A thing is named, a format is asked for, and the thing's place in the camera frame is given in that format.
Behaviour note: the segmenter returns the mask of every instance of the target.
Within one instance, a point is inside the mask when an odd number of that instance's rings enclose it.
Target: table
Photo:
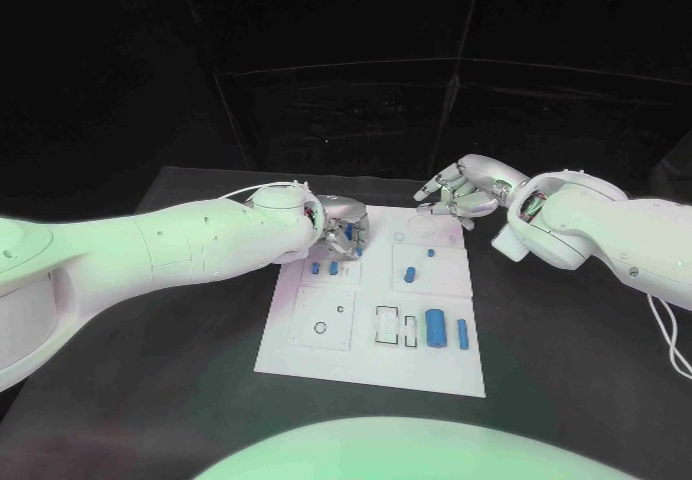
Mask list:
[[[403,207],[421,185],[166,167],[139,212],[293,179],[318,194]],[[534,256],[509,261],[491,247],[502,224],[496,212],[466,234],[486,399],[256,373],[272,265],[99,315],[28,380],[0,425],[3,478],[191,478],[280,432],[374,415],[488,426],[644,479],[684,478],[692,382],[668,363],[646,297],[596,259],[574,272]]]

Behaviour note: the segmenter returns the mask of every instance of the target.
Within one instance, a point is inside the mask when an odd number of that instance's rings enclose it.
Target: blue block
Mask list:
[[[459,326],[459,348],[462,350],[469,350],[469,332],[466,329],[466,320],[458,320]]]
[[[414,283],[414,279],[416,279],[416,267],[409,267],[407,268],[407,275],[404,277],[404,281],[407,283]]]
[[[443,348],[447,346],[447,329],[445,326],[445,312],[432,309],[426,312],[426,330],[429,347]]]

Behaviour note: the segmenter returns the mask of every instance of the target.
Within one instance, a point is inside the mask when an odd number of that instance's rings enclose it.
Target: cable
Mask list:
[[[234,195],[237,195],[238,193],[243,193],[243,192],[247,192],[250,190],[256,190],[259,188],[264,188],[264,187],[273,187],[276,185],[289,185],[289,186],[295,186],[295,187],[305,187],[308,188],[308,182],[306,182],[306,185],[303,186],[299,182],[293,181],[293,182],[273,182],[273,183],[266,183],[263,185],[256,185],[254,187],[248,187],[248,188],[243,188],[241,190],[237,190],[236,192],[231,192],[231,193],[227,193],[225,195],[223,195],[218,200],[224,199],[224,198],[228,198],[228,197],[233,197]],[[256,194],[253,194],[250,196],[250,198],[246,200],[247,202],[250,202],[250,200],[253,199],[253,197],[256,196]]]
[[[664,326],[664,320],[661,319],[659,311],[656,310],[656,305],[654,304],[654,297],[649,294],[646,295],[646,297],[649,299],[649,306],[652,307],[652,312],[654,312],[654,315],[656,317],[656,321],[659,322],[659,327],[661,327],[661,331],[664,333],[664,338],[667,339],[668,345],[671,347],[671,349],[669,349],[671,364],[674,365],[674,368],[678,371],[678,373],[684,377],[687,377],[690,380],[692,380],[692,366],[690,365],[688,360],[682,356],[682,353],[678,351],[678,348],[675,346],[675,344],[678,342],[678,320],[675,319],[674,311],[671,310],[671,306],[668,305],[668,303],[659,298],[659,302],[664,304],[664,307],[667,308],[668,314],[671,316],[672,328],[671,328],[671,337],[669,337],[667,327]],[[688,368],[690,373],[682,371],[681,367],[678,366],[678,362],[677,362],[675,357],[678,357],[681,359],[681,362],[685,365],[685,367]]]

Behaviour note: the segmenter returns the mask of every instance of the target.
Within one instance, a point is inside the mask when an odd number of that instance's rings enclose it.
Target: robotic hand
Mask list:
[[[244,204],[228,200],[256,188]],[[127,298],[289,263],[316,242],[355,259],[367,241],[365,205],[298,182],[91,222],[0,218],[0,391]]]
[[[692,379],[692,366],[675,349],[678,328],[665,301],[692,310],[692,207],[661,199],[628,199],[625,192],[583,171],[527,177],[482,155],[468,155],[426,184],[421,201],[442,190],[442,201],[420,205],[424,214],[473,218],[508,208],[508,224],[492,245],[517,262],[533,252],[574,270],[593,255],[619,280],[645,292],[671,344],[671,362]],[[652,296],[664,300],[674,323],[671,338]],[[682,361],[690,373],[677,365]]]

